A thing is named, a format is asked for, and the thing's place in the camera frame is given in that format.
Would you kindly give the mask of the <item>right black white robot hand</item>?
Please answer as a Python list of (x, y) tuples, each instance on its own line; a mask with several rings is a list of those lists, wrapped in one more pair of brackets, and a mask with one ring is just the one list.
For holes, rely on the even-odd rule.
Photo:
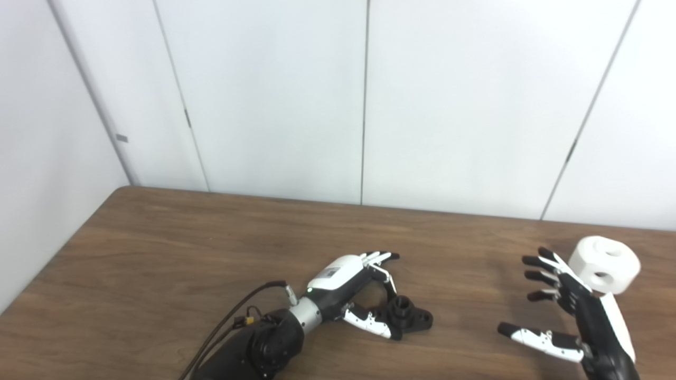
[(548, 284), (527, 294), (529, 301), (550, 300), (575, 319), (578, 335), (553, 330), (529, 329), (501, 322), (499, 334), (546, 355), (580, 363), (589, 379), (639, 379), (632, 337), (611, 293), (597, 296), (553, 250), (538, 248), (538, 255), (524, 255), (522, 263), (531, 281)]

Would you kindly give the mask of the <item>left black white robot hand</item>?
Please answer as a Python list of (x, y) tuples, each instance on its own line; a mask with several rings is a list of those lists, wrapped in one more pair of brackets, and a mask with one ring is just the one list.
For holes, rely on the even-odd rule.
[(353, 302), (353, 298), (372, 281), (384, 286), (387, 301), (396, 298), (398, 292), (394, 280), (382, 265), (397, 259), (398, 253), (387, 251), (339, 257), (307, 284), (303, 296), (318, 308), (323, 322), (343, 320), (374, 335), (399, 340), (401, 334), (392, 332), (384, 318)]

